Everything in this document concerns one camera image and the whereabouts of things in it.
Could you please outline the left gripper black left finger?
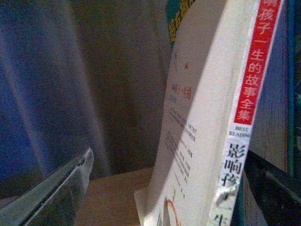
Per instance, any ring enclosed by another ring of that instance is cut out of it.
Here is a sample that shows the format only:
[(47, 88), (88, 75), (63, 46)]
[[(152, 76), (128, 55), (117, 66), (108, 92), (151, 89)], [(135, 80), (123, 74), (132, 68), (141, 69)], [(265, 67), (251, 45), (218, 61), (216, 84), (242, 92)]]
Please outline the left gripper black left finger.
[(72, 226), (94, 163), (91, 148), (73, 156), (0, 211), (2, 226)]

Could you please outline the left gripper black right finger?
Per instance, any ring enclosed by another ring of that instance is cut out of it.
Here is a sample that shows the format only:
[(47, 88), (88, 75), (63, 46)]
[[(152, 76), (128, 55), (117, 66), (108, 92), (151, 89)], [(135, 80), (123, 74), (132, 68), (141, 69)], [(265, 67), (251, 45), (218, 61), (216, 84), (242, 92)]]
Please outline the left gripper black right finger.
[(244, 167), (252, 195), (269, 226), (301, 224), (301, 180), (248, 151)]

